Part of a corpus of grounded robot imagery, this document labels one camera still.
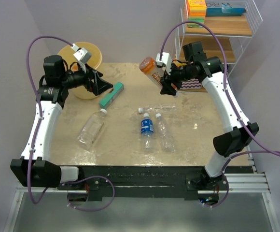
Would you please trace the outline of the large clear square bottle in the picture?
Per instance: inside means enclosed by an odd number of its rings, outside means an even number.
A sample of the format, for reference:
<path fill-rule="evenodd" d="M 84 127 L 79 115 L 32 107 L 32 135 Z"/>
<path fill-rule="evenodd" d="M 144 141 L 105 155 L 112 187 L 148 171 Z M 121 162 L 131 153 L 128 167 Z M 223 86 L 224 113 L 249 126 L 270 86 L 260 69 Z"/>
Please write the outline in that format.
<path fill-rule="evenodd" d="M 92 148 L 93 144 L 104 128 L 106 116 L 107 110 L 100 109 L 98 112 L 93 113 L 86 121 L 82 130 L 77 136 L 77 141 L 79 142 L 79 146 L 81 148 L 87 151 Z"/>

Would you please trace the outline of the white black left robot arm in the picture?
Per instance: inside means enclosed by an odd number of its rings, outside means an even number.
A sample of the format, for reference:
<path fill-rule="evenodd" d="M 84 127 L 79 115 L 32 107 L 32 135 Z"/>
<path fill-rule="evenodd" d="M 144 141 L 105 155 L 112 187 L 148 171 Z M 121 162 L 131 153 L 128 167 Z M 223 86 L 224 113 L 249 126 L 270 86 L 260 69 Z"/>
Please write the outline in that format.
<path fill-rule="evenodd" d="M 62 113 L 69 89 L 84 86 L 98 96 L 113 85 L 102 79 L 103 74 L 85 65 L 77 71 L 68 69 L 59 55 L 51 55 L 43 62 L 44 76 L 39 81 L 36 113 L 27 145 L 10 168 L 24 186 L 55 188 L 68 182 L 74 189 L 85 186 L 85 177 L 77 167 L 58 166 L 50 162 L 52 138 Z"/>

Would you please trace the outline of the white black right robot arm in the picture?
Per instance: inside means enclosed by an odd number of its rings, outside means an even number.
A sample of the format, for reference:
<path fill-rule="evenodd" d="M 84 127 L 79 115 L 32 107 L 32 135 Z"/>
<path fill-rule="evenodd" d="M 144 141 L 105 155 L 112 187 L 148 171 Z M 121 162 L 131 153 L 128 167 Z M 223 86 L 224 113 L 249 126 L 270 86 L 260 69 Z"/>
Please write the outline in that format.
<path fill-rule="evenodd" d="M 200 179 L 202 187 L 211 190 L 218 184 L 217 177 L 222 174 L 226 161 L 249 145 L 251 136 L 257 134 L 259 126 L 251 123 L 241 112 L 228 81 L 224 80 L 224 66 L 218 57 L 208 58 L 200 42 L 185 45 L 183 52 L 187 63 L 180 67 L 172 62 L 169 53 L 157 54 L 157 66 L 165 68 L 160 93 L 175 96 L 182 82 L 196 79 L 212 97 L 224 133 L 213 138 L 215 151 L 205 166 L 206 175 Z"/>

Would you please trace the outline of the orange label clear bottle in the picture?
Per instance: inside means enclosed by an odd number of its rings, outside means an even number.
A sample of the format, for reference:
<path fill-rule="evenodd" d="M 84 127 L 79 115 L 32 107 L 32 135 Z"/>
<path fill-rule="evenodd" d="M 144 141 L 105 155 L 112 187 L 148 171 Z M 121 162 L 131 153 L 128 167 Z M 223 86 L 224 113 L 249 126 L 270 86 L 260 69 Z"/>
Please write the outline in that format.
<path fill-rule="evenodd" d="M 163 86 L 161 78 L 164 75 L 164 70 L 162 68 L 157 67 L 155 60 L 152 57 L 146 57 L 139 64 L 140 71 L 146 75 L 155 85 L 157 85 L 160 89 L 160 92 L 163 92 Z"/>

